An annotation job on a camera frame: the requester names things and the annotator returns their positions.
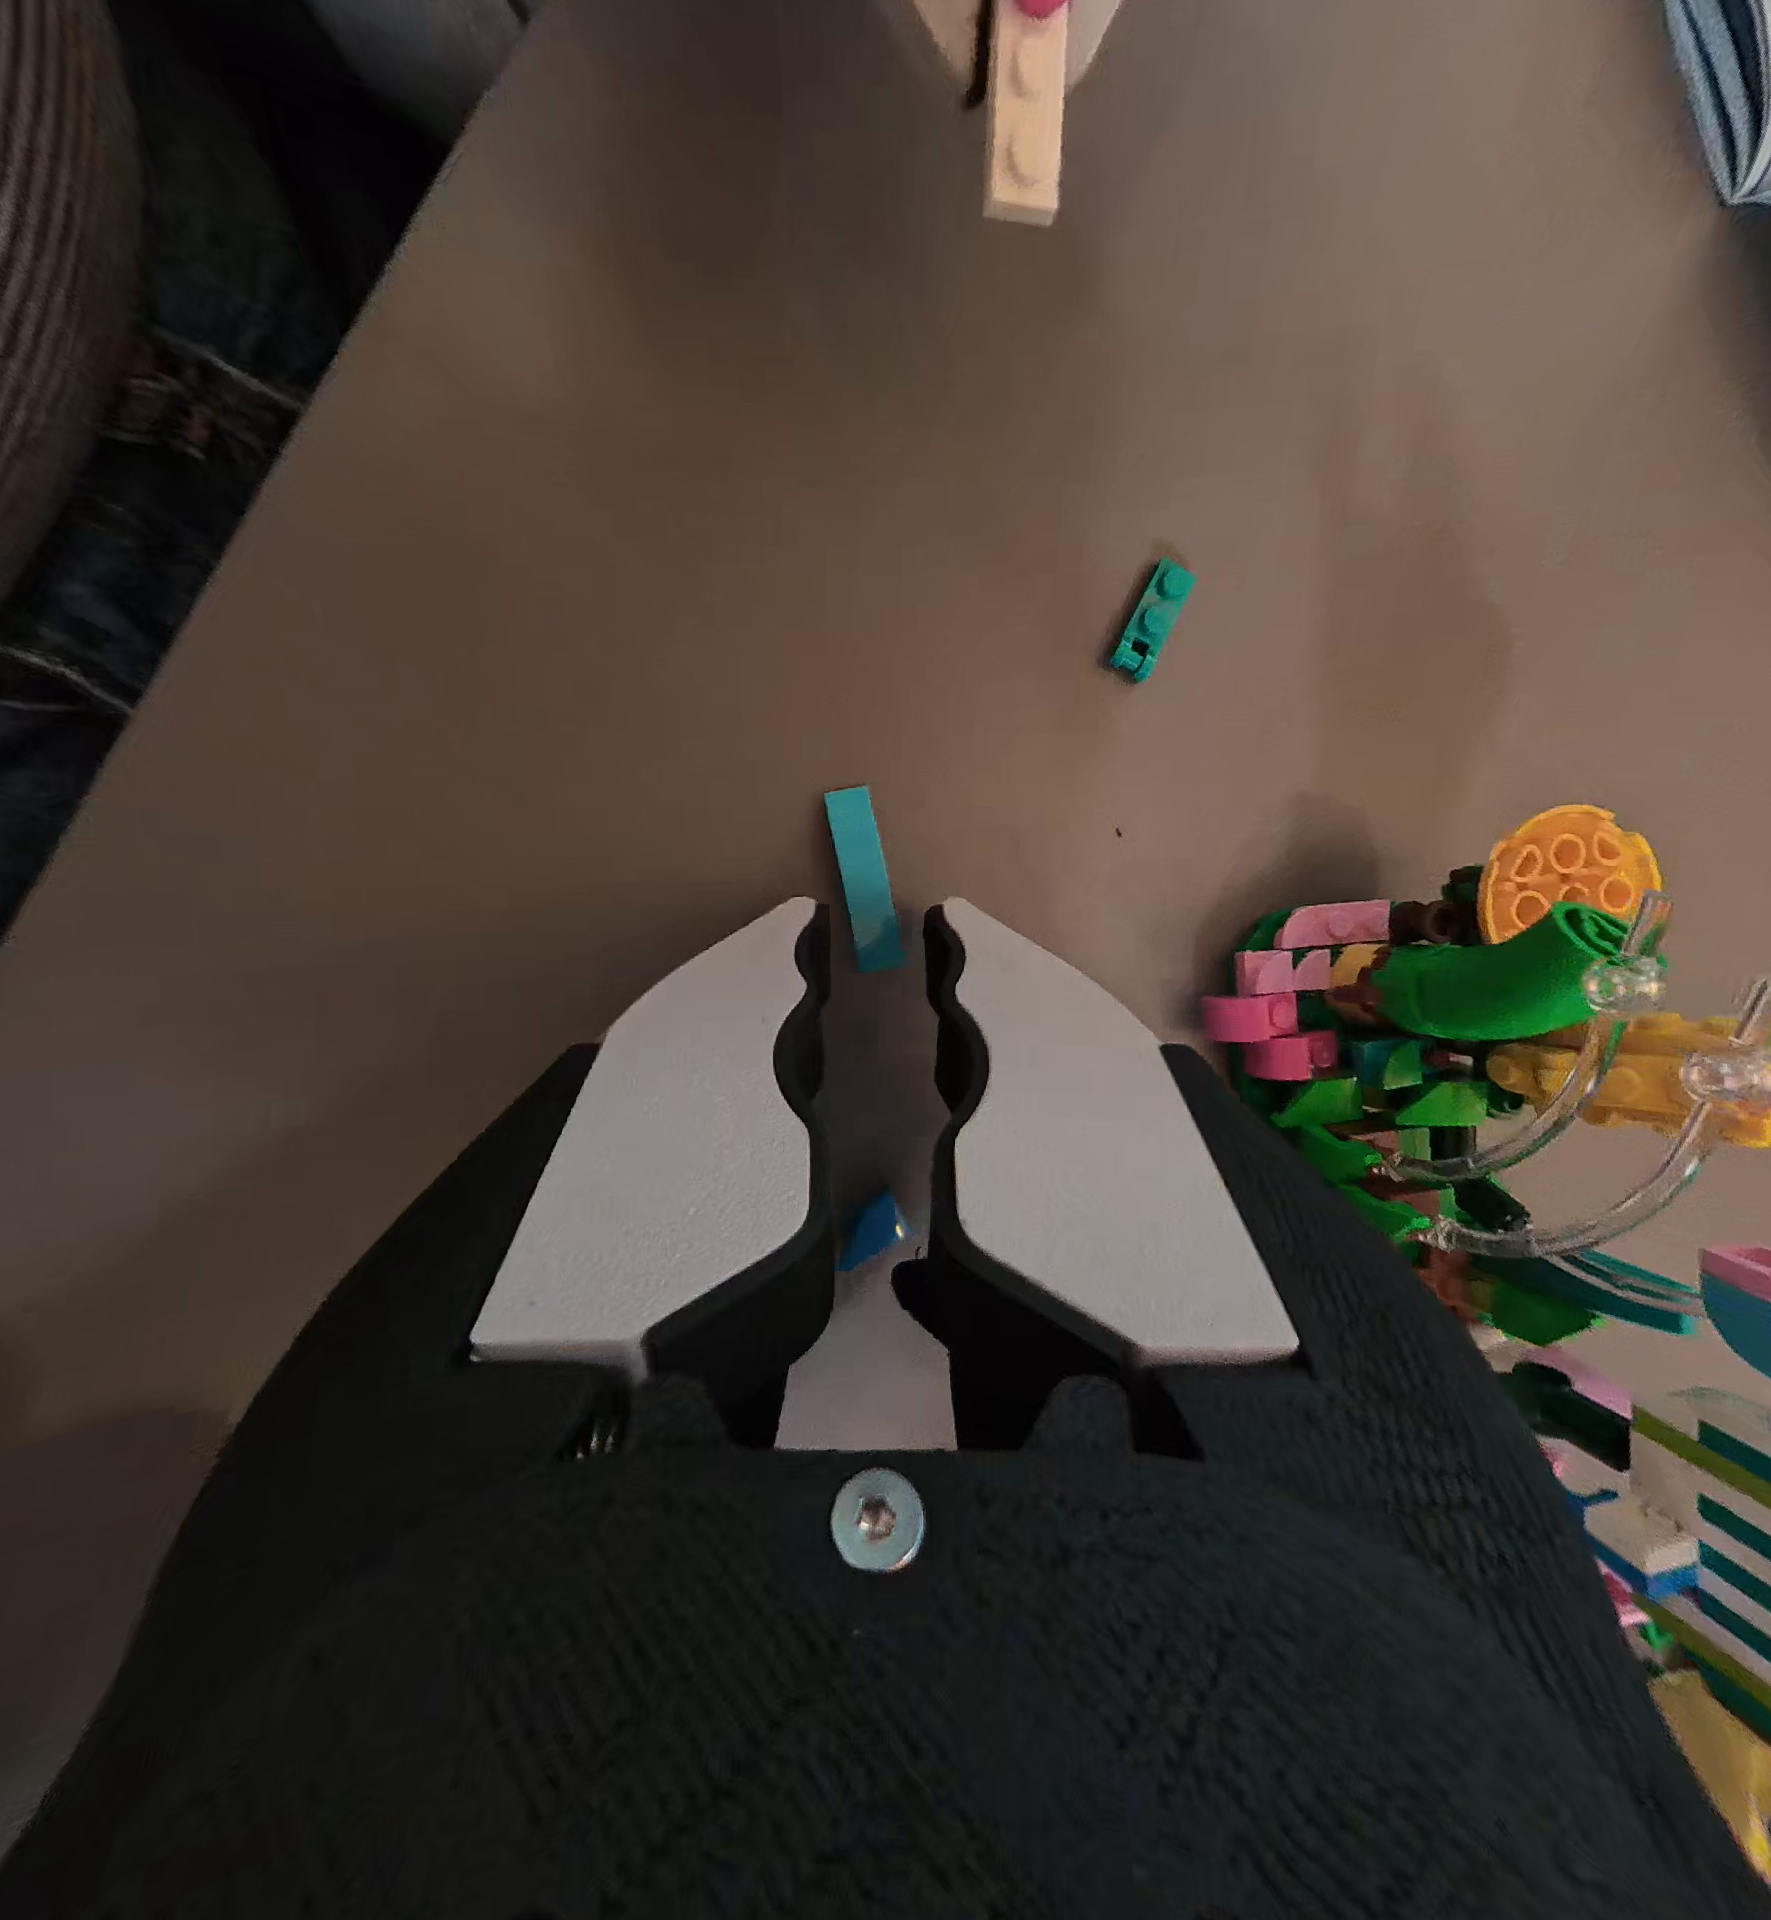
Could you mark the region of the person's jeans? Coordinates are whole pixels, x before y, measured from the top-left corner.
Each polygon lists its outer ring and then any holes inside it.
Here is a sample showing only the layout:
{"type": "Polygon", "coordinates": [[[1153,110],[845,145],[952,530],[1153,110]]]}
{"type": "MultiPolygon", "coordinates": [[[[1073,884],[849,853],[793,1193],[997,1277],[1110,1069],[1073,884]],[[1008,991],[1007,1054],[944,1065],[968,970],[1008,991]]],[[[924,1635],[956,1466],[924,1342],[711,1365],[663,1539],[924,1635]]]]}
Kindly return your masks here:
{"type": "Polygon", "coordinates": [[[539,12],[105,6],[140,142],[136,300],[81,468],[0,606],[0,940],[539,12]]]}

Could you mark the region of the blue curved brick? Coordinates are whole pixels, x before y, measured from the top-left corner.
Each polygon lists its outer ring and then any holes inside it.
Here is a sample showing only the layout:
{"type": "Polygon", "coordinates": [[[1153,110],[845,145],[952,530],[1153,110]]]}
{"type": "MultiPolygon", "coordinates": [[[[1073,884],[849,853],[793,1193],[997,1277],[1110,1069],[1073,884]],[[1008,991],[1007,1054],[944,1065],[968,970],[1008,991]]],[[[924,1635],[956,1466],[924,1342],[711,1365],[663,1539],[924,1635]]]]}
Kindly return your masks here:
{"type": "Polygon", "coordinates": [[[825,818],[858,968],[861,974],[894,972],[906,963],[906,954],[869,788],[856,786],[827,792],[825,818]]]}

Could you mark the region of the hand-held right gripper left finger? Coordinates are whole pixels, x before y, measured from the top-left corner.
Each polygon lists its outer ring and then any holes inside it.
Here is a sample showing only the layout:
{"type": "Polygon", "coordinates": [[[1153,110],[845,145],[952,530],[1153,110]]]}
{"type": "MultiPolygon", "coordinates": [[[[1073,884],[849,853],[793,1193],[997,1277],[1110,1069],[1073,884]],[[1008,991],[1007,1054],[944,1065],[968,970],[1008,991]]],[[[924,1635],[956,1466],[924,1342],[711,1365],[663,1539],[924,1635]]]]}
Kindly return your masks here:
{"type": "Polygon", "coordinates": [[[481,1365],[695,1380],[768,1451],[834,1295],[829,909],[795,898],[657,979],[584,1054],[468,1335],[481,1365]]]}

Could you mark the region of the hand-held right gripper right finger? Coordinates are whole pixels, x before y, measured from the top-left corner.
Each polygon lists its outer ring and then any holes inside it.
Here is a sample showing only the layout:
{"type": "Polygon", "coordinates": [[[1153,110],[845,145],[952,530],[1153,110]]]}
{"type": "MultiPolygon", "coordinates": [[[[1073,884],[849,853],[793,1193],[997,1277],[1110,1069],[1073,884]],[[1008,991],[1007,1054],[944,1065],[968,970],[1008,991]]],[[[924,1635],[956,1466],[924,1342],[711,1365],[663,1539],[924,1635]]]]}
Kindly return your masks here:
{"type": "Polygon", "coordinates": [[[1301,1357],[1282,1291],[1185,1099],[1205,1061],[983,908],[933,905],[946,1122],[898,1302],[938,1340],[963,1452],[1023,1444],[1068,1380],[1178,1441],[1164,1382],[1301,1357]]]}

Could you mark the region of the colourful brick flower model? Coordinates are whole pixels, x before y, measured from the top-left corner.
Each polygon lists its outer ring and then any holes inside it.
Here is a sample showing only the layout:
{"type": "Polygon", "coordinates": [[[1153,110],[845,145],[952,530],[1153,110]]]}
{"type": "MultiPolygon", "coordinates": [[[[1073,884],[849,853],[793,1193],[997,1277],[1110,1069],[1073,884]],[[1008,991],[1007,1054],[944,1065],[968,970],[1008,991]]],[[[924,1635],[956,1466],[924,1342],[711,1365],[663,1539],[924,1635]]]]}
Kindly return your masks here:
{"type": "Polygon", "coordinates": [[[1710,1322],[1771,1375],[1771,1249],[1624,1261],[1721,1151],[1771,1147],[1771,978],[1669,1007],[1671,898],[1598,803],[1531,816],[1431,899],[1260,919],[1201,1002],[1235,1092],[1474,1333],[1710,1322]]]}

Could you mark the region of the teal small brick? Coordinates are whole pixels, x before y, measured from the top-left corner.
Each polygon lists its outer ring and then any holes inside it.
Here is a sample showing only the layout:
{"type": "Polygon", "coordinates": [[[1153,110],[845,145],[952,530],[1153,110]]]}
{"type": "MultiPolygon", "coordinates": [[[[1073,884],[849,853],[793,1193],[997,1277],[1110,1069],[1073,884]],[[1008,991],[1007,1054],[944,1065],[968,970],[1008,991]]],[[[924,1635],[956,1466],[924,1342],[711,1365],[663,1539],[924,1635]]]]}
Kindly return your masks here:
{"type": "Polygon", "coordinates": [[[1197,573],[1171,557],[1153,563],[1109,650],[1107,666],[1114,673],[1133,683],[1143,683],[1153,675],[1197,582],[1197,573]]]}

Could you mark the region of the person's striped shirt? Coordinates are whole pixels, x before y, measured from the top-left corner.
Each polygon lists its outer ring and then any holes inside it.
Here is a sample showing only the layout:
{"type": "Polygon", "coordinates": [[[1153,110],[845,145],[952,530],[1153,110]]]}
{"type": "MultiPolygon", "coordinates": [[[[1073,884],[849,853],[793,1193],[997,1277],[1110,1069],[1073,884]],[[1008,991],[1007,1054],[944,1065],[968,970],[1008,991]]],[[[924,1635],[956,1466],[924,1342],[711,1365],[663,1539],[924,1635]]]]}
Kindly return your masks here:
{"type": "Polygon", "coordinates": [[[130,328],[140,216],[110,12],[0,1],[0,606],[99,428],[130,328]]]}

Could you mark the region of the grey desk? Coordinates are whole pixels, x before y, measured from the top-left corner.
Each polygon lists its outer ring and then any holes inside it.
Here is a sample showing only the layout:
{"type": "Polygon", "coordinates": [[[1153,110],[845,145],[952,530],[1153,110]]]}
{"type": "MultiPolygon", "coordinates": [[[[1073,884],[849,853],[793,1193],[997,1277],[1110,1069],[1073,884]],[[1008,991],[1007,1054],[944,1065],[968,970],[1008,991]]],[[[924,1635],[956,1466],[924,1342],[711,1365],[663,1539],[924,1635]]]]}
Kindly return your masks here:
{"type": "Polygon", "coordinates": [[[1771,221],[1662,8],[1125,3],[1053,227],[983,139],[897,8],[549,3],[422,202],[0,950],[0,1856],[313,1308],[834,899],[825,788],[1166,1037],[1562,800],[1771,974],[1771,221]]]}

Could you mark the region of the beige small brick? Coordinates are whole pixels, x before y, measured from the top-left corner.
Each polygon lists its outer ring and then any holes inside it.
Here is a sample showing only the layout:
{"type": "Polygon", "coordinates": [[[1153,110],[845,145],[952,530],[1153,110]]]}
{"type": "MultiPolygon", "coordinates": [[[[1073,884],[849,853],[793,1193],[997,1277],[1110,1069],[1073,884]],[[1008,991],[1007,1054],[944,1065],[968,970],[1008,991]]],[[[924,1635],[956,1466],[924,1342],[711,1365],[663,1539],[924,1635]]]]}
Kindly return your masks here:
{"type": "Polygon", "coordinates": [[[1068,8],[1026,19],[995,1],[986,97],[983,213],[988,218],[1050,227],[1062,205],[1068,100],[1068,8]]]}

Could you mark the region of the light blue instruction booklet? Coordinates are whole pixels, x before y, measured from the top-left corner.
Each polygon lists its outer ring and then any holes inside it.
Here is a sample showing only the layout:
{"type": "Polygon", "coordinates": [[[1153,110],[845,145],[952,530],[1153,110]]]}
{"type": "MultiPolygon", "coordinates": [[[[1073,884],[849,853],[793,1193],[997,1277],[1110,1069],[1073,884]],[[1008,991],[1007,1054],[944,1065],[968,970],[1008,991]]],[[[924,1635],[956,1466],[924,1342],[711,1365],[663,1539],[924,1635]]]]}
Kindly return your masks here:
{"type": "Polygon", "coordinates": [[[1663,12],[1721,199],[1771,207],[1771,1],[1668,1],[1663,12]]]}

